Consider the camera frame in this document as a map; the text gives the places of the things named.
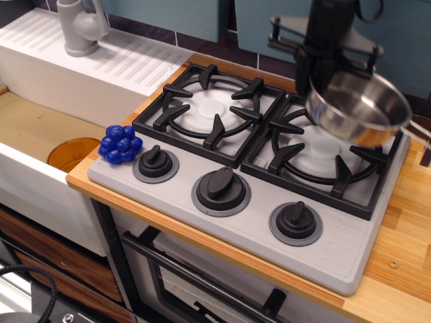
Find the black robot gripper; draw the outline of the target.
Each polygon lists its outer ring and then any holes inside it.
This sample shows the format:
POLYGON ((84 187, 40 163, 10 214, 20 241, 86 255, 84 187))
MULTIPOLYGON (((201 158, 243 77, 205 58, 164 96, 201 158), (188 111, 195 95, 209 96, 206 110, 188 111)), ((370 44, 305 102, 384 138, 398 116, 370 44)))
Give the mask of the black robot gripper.
POLYGON ((374 71, 384 50, 358 33, 353 22, 374 23, 383 10, 383 1, 369 16, 363 15, 359 1, 313 1, 308 17, 273 16, 268 46, 294 56, 298 94, 308 94, 310 77, 311 90, 321 92, 343 65, 374 71))

